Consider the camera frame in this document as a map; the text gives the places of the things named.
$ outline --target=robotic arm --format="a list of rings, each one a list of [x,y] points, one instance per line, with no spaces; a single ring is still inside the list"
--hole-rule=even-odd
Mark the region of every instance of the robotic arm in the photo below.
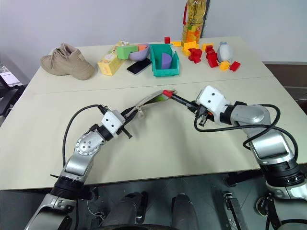
[[[110,111],[106,106],[100,106],[99,109],[104,114],[102,125],[77,140],[73,155],[65,164],[51,192],[44,197],[25,230],[70,229],[72,220],[67,214],[76,206],[79,192],[99,149],[112,138],[117,138],[121,131],[129,138],[131,137],[124,126],[133,119],[137,110],[124,118],[124,115],[132,108],[121,114],[117,110]]]
[[[248,140],[244,142],[249,143],[249,147],[246,146],[246,148],[253,152],[266,179],[266,186],[272,194],[271,204],[269,204],[269,213],[272,214],[271,223],[277,228],[285,223],[284,219],[299,219],[307,224],[307,180],[296,162],[298,153],[294,138],[287,131],[275,127],[280,115],[276,106],[247,105],[242,102],[231,105],[218,90],[211,86],[204,88],[193,102],[169,91],[164,91],[164,95],[185,105],[195,114],[194,126],[200,132],[242,129],[248,137]],[[273,107],[277,111],[277,119],[272,124],[270,113],[264,106]],[[198,128],[198,125],[204,126],[207,120],[233,127]],[[294,153],[282,133],[287,134],[293,141]],[[285,209],[288,210],[287,215],[282,214]]]

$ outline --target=white wall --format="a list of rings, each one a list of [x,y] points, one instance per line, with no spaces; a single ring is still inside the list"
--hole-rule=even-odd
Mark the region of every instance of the white wall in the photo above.
[[[204,37],[240,36],[265,62],[307,62],[306,0],[211,0]]]
[[[181,39],[186,0],[0,0],[0,60],[28,83],[39,60],[73,46]]]

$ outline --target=smartphone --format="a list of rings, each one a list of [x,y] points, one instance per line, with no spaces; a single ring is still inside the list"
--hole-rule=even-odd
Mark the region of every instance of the smartphone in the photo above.
[[[152,62],[146,58],[143,61],[137,61],[136,63],[134,63],[133,65],[129,66],[127,68],[127,70],[131,73],[133,73],[134,75],[139,74],[140,72],[142,72],[144,69],[146,69],[147,67],[150,66]]]

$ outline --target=white table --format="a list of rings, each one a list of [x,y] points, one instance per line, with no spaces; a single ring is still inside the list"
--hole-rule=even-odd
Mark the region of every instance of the white table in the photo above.
[[[282,111],[279,127],[293,134],[299,146],[299,163],[307,162],[307,116],[272,73],[255,57],[245,43],[235,37],[202,39],[227,41],[234,47],[235,60],[242,63],[237,72],[211,69],[205,58],[195,65],[181,51],[180,75],[156,78],[151,68],[134,76],[124,65],[112,76],[100,72],[90,80],[58,77],[38,70],[24,95],[0,128],[0,189],[52,187],[62,169],[61,146],[70,117],[81,107],[104,104],[122,111],[144,96],[161,89],[176,89],[194,100],[206,85],[219,89],[232,102],[275,104]],[[81,47],[93,64],[107,50],[105,46]],[[220,173],[256,169],[253,154],[242,147],[246,139],[240,130],[199,133],[193,127],[193,114],[168,100],[144,110],[145,118],[126,126],[125,135],[103,146],[95,158],[87,184],[99,184],[180,175]],[[102,115],[97,109],[80,114],[73,122],[66,154],[75,141]],[[206,128],[216,127],[208,122]]]

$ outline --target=beige sneaker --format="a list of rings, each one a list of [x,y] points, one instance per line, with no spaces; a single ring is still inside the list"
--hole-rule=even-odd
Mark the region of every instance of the beige sneaker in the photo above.
[[[43,56],[40,63],[48,73],[60,76],[70,74],[79,80],[89,79],[95,72],[80,50],[66,43],[54,49],[51,55]]]

